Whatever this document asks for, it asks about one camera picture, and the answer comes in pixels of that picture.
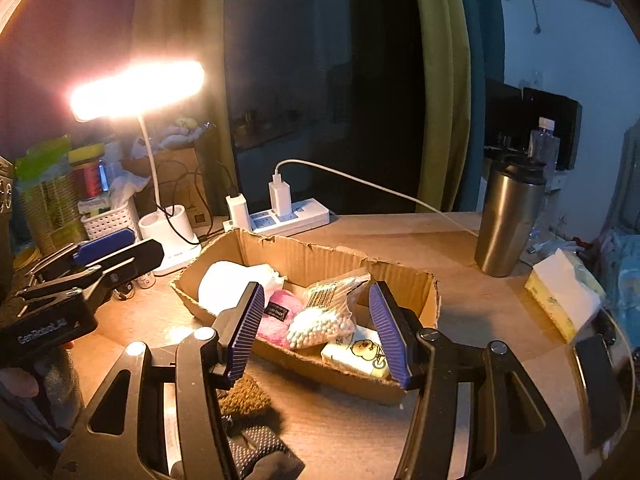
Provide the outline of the person's left hand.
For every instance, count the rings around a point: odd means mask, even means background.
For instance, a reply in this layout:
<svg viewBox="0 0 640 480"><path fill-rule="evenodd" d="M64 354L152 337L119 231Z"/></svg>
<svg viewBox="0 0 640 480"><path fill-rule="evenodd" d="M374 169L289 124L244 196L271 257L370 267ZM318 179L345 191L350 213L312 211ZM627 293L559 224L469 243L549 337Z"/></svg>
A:
<svg viewBox="0 0 640 480"><path fill-rule="evenodd" d="M32 399L38 396L37 379L19 367L7 367L0 370L0 380L4 388L19 398Z"/></svg>

